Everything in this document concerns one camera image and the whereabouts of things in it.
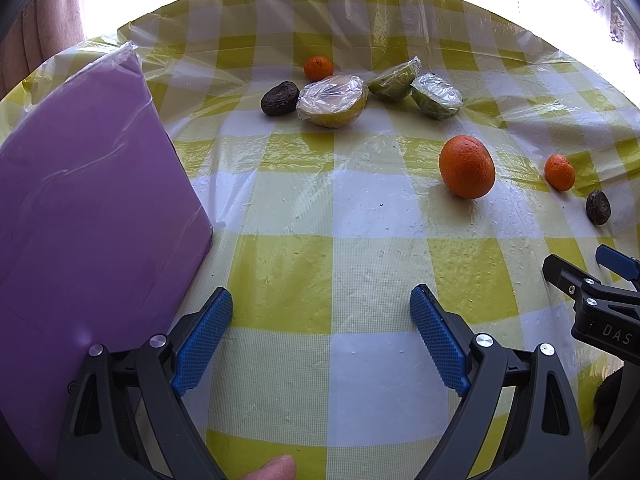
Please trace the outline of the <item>left hand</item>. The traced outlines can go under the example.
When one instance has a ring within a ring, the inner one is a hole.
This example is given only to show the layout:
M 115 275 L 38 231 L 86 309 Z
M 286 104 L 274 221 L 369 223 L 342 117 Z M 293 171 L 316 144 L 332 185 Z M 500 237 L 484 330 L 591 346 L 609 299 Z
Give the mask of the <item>left hand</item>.
M 294 480 L 296 463 L 291 455 L 282 455 L 270 460 L 262 468 L 247 474 L 242 480 Z

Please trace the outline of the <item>right hand black glove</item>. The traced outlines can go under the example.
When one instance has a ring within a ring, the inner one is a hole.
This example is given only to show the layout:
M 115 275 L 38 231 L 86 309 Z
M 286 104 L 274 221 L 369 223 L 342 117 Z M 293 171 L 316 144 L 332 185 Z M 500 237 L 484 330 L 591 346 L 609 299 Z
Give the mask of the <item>right hand black glove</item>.
M 591 479 L 639 478 L 639 367 L 625 363 L 605 378 L 594 397 L 598 442 Z

